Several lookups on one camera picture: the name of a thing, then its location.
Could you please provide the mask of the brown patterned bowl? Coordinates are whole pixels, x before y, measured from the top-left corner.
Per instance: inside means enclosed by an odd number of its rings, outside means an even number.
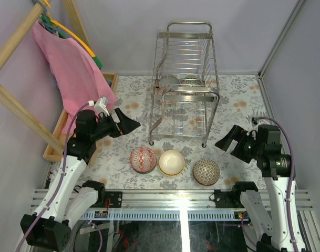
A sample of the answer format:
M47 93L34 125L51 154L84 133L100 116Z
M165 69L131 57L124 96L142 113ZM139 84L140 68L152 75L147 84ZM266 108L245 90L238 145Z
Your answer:
M219 180L221 173L215 161L202 159L193 166L192 175L200 185L212 186Z

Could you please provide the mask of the blue patterned bowl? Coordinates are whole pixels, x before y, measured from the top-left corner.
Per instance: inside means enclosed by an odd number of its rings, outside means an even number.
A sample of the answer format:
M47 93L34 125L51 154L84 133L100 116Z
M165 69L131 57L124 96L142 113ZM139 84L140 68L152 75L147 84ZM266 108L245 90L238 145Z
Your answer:
M202 81L196 77L185 77L181 81L181 86L184 87L200 87L202 86Z

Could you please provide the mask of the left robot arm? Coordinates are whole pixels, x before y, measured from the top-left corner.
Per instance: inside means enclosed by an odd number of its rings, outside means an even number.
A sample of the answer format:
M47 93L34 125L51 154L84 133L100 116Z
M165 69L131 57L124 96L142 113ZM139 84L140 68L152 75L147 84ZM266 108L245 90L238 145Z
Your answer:
M66 136L63 158L58 172L39 206L20 222L23 243L53 251L63 251L71 238L71 231L80 216L91 207L106 203L105 186L86 181L73 200L70 196L76 183L96 150L96 142L104 137L117 138L131 133L140 123L115 109L119 122L106 110L96 114L82 106L72 118L73 136Z

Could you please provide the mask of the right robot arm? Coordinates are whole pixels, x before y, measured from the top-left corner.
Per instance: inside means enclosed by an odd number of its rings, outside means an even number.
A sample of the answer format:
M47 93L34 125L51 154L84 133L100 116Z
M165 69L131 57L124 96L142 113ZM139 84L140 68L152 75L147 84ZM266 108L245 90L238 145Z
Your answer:
M226 206L246 209L257 236L255 250L306 251L297 218L292 156L282 153L280 129L261 124L249 132L234 125L215 146L226 151L232 141L237 144L231 155L245 163L256 161L269 195L269 211L254 182L237 181L224 197Z

